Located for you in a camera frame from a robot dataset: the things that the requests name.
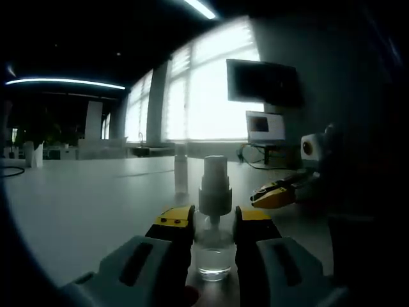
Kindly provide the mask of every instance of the television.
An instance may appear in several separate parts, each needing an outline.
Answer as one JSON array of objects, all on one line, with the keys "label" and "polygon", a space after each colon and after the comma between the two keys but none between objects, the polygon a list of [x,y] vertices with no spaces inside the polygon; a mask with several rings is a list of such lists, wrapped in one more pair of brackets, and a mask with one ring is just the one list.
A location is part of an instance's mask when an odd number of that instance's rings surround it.
[{"label": "television", "polygon": [[228,99],[300,107],[303,99],[294,67],[227,59]]}]

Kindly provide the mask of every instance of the grey wall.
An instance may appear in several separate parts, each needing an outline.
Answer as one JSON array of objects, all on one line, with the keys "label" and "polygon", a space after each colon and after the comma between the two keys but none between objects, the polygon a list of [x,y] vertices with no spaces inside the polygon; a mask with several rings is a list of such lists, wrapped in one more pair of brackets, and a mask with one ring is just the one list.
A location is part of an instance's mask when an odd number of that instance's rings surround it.
[{"label": "grey wall", "polygon": [[[346,22],[317,15],[252,19],[261,61],[293,66],[299,75],[304,107],[277,108],[291,144],[331,122],[367,133],[370,116],[357,109],[380,104],[384,76],[377,55],[359,22],[343,18]],[[273,108],[266,105],[265,111]]]},{"label": "grey wall", "polygon": [[85,123],[85,138],[100,139],[102,125],[102,102],[89,101]]}]

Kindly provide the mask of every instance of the table surface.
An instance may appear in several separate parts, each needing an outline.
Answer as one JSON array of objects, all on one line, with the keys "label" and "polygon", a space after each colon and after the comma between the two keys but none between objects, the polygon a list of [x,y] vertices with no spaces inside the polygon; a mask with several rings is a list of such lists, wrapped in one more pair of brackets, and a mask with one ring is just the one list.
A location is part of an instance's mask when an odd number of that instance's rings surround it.
[{"label": "table surface", "polygon": [[[4,164],[21,162],[5,160]],[[133,236],[144,235],[155,217],[175,206],[173,164],[173,157],[44,161],[40,169],[6,178],[6,193],[25,243],[60,287],[85,272],[97,271],[101,259]],[[189,158],[188,165],[189,201],[197,205],[203,160]],[[228,162],[233,207],[250,207],[249,196],[255,189],[289,174]],[[321,260],[324,274],[332,274],[325,217],[306,215],[297,204],[265,212],[283,237],[294,238]],[[228,287],[219,287],[198,282],[192,266],[187,283],[202,291],[197,305],[237,306],[235,265],[232,271]]]}]

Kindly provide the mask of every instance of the window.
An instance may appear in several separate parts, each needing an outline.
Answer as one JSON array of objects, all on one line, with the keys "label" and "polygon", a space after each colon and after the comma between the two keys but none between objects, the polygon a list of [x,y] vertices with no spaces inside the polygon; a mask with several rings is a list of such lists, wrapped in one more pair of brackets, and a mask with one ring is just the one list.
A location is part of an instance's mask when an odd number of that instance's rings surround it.
[{"label": "window", "polygon": [[111,122],[111,114],[107,115],[107,118],[102,122],[102,139],[109,139],[109,124]]},{"label": "window", "polygon": [[18,131],[19,129],[18,128],[13,128],[12,129],[12,143],[14,144],[15,143],[15,139],[16,139],[16,137],[17,137],[17,131]]},{"label": "window", "polygon": [[259,61],[248,18],[237,19],[173,54],[167,75],[162,139],[247,139],[246,111],[262,103],[228,100],[226,59]]},{"label": "window", "polygon": [[152,71],[139,80],[128,96],[125,116],[125,136],[130,142],[146,141],[146,122],[148,120],[149,92]]}]

